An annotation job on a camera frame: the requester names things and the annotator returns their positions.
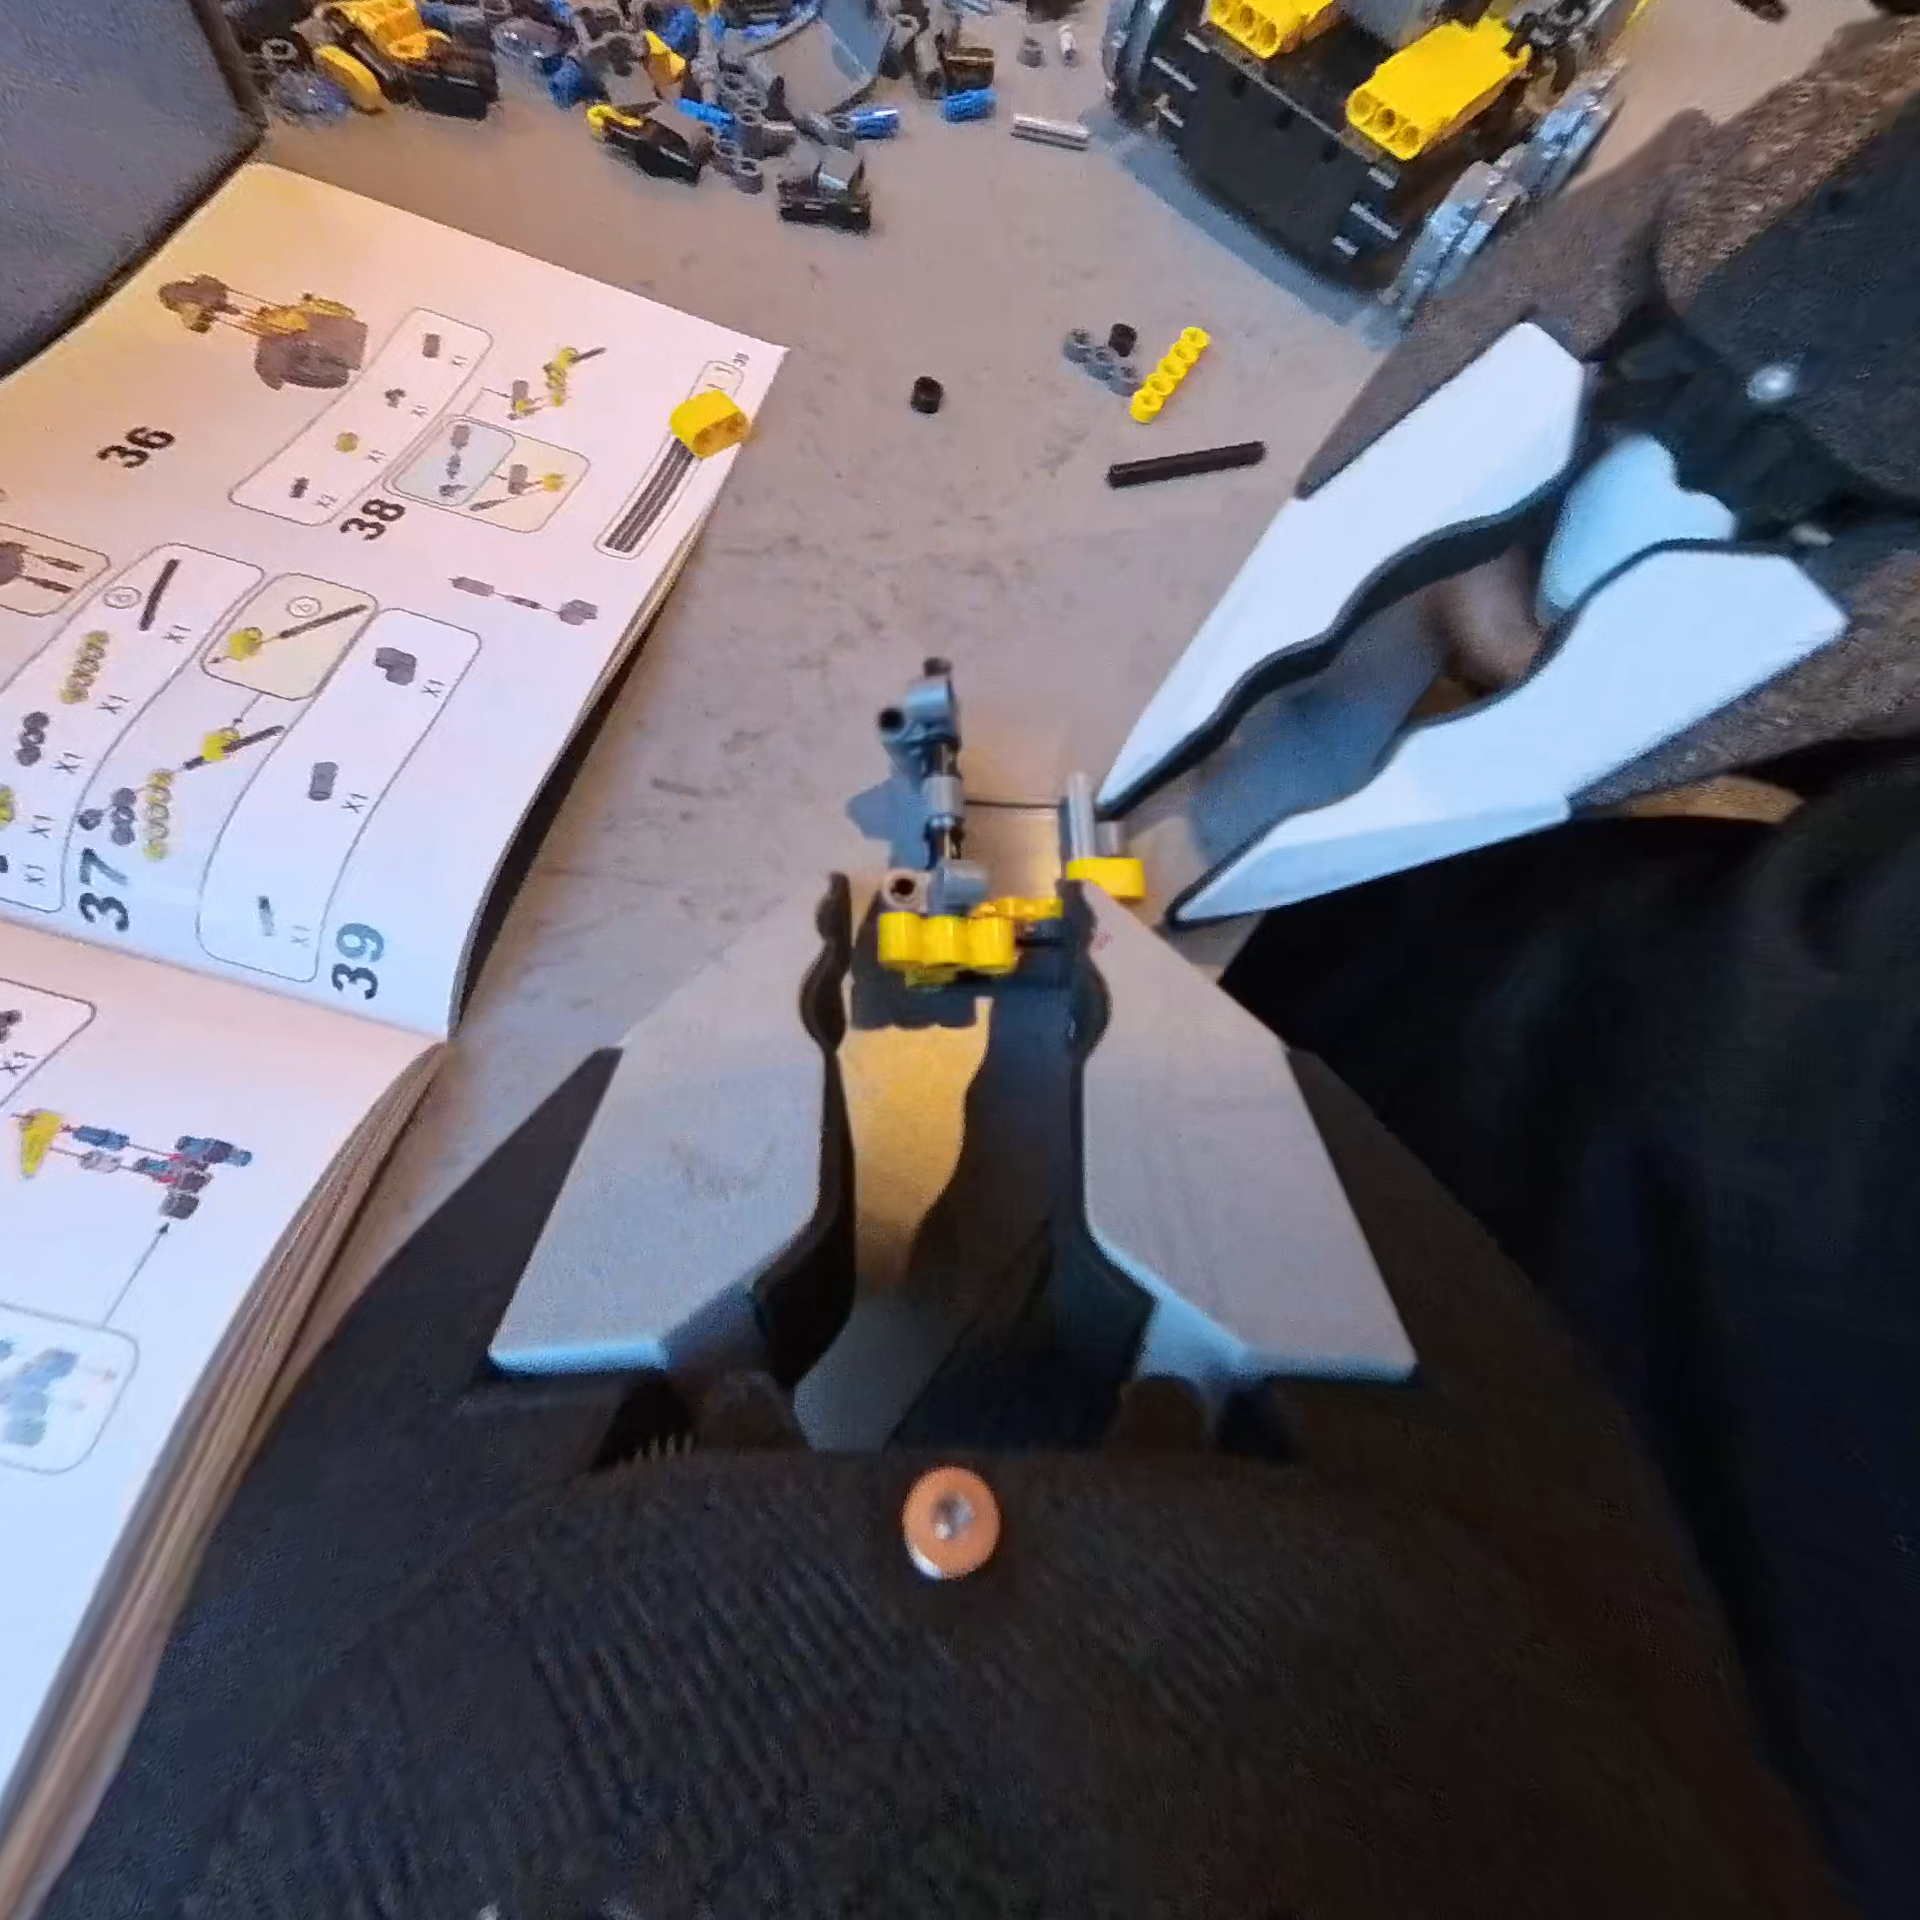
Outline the short black axle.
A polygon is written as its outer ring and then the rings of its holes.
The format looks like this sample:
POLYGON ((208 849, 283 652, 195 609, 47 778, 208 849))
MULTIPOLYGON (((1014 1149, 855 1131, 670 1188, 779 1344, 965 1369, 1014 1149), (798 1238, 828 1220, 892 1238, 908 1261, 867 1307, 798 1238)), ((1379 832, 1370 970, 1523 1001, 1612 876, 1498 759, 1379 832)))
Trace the short black axle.
POLYGON ((1107 487, 1128 494, 1128 487, 1162 487, 1162 486, 1222 474, 1222 470, 1254 470, 1262 464, 1262 455, 1266 455, 1262 442, 1216 442, 1216 449, 1187 449, 1187 454, 1115 459, 1107 464, 1107 487))

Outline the dark blue cardboard box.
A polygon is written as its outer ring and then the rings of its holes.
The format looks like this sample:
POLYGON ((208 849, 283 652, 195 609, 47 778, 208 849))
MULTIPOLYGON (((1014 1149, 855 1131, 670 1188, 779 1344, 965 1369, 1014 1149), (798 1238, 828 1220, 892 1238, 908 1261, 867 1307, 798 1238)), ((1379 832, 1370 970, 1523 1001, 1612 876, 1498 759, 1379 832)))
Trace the dark blue cardboard box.
POLYGON ((0 9, 0 371, 101 306, 262 144, 227 14, 205 0, 0 9))

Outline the grey curved panel piece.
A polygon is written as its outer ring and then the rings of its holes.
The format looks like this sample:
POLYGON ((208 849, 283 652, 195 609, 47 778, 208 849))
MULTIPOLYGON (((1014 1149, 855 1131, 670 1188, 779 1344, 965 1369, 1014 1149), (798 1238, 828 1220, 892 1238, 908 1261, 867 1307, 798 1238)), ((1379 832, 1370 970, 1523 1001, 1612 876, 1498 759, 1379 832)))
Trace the grey curved panel piece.
POLYGON ((892 54, 892 3, 878 0, 823 0, 798 38, 804 73, 820 103, 862 95, 892 54))

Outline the pile of small brick pieces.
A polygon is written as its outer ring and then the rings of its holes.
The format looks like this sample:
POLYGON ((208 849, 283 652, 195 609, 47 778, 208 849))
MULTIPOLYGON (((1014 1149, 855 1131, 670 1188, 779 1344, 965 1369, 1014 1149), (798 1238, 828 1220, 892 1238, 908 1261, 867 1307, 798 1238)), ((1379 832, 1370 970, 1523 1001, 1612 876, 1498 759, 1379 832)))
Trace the pile of small brick pieces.
POLYGON ((892 54, 853 103, 820 103, 798 38, 814 0, 262 0, 220 3, 256 87, 289 121, 421 108, 481 122, 508 73, 639 177, 729 184, 779 222, 871 235, 871 146, 899 137, 899 92, 944 122, 988 122, 984 3, 892 3, 892 54))

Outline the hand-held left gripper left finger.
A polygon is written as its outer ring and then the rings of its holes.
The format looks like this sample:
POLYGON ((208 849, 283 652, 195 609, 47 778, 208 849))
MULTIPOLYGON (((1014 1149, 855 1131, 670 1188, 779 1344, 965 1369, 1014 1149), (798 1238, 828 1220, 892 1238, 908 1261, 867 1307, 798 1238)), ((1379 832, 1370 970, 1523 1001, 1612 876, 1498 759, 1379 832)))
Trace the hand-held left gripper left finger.
POLYGON ((748 926, 623 1039, 493 1331, 508 1377, 804 1383, 853 1312, 853 884, 748 926))

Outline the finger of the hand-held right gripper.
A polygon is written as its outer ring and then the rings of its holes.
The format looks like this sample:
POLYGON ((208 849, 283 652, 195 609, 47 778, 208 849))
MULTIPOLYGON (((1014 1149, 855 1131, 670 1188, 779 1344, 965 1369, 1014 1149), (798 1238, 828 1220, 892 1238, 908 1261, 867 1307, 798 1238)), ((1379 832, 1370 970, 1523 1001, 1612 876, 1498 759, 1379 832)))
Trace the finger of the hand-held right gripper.
POLYGON ((1639 560, 1523 685, 1409 732, 1364 788, 1262 832, 1171 897, 1167 922, 1230 922, 1562 824, 1576 792, 1844 630, 1797 560, 1639 560))
POLYGON ((1590 371, 1516 325, 1262 530, 1115 749, 1093 809, 1132 819, 1209 764, 1282 687, 1318 678, 1387 604, 1562 487, 1590 371))

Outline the black yellow vehicle model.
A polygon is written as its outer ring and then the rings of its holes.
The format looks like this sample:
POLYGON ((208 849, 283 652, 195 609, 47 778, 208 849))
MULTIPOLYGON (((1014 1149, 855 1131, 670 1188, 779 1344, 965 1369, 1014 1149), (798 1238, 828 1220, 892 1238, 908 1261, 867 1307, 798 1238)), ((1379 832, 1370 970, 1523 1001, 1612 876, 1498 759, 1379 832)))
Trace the black yellow vehicle model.
POLYGON ((1107 103, 1300 263, 1399 325, 1560 196, 1639 0, 1121 0, 1107 103))

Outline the yellow five-hole beam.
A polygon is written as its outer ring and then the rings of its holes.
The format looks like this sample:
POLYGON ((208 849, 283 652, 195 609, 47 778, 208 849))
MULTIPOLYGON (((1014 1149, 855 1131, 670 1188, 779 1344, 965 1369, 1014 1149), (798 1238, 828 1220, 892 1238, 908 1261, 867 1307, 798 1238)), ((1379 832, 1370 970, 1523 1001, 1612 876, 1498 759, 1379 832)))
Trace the yellow five-hole beam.
POLYGON ((1187 381, 1193 373, 1193 367, 1209 358, 1213 336, 1188 325, 1171 336, 1171 347, 1155 360, 1147 373, 1136 381, 1132 397, 1128 397, 1128 414, 1136 423, 1155 423, 1162 418, 1162 409, 1171 407, 1171 397, 1187 389, 1187 381))

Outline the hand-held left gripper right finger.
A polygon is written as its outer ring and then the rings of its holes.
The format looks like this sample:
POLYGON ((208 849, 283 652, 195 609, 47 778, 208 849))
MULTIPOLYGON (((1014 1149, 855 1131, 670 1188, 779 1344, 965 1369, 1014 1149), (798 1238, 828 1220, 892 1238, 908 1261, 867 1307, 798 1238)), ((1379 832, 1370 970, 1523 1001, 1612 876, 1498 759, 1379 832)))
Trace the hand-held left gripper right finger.
POLYGON ((1121 1383, 1409 1383, 1285 1045, 1097 884, 1067 909, 1067 1340, 1121 1383))

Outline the person's right hand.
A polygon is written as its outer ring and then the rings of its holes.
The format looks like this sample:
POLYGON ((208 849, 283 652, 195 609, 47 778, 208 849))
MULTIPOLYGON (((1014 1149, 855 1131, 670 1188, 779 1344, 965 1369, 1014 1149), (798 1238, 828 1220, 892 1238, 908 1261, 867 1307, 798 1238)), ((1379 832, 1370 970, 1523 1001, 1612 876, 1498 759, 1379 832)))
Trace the person's right hand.
POLYGON ((1545 649, 1523 568, 1488 560, 1421 595, 1446 706, 1523 685, 1545 649))

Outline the grey yellow brick assembly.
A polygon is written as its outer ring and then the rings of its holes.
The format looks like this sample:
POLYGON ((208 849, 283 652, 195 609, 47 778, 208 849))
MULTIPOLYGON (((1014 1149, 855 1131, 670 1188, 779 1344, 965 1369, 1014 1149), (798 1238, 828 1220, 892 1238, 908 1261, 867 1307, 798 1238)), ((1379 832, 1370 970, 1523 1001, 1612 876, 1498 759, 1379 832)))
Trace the grey yellow brick assembly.
POLYGON ((961 706, 950 659, 875 714, 892 772, 903 832, 875 889, 875 962, 908 988, 1004 983, 1023 960, 1062 937, 1062 897, 988 896, 988 870, 965 855, 961 706))

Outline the person's dark clothed body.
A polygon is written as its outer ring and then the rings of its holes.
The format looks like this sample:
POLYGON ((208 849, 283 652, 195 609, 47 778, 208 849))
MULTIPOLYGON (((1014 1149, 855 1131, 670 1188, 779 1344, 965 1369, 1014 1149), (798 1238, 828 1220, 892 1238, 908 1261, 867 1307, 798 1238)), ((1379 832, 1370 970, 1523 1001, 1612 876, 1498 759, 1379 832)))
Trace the person's dark clothed body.
POLYGON ((1266 911, 1225 995, 1587 1336, 1862 1915, 1920 1885, 1920 764, 1266 911))

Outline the instruction booklet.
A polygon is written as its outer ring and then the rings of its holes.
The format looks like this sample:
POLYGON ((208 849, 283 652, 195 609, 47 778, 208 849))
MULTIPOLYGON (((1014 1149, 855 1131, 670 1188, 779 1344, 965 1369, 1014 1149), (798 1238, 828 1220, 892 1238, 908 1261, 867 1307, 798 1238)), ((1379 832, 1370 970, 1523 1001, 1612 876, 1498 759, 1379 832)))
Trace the instruction booklet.
POLYGON ((779 360, 245 166, 6 373, 6 1915, 779 360))

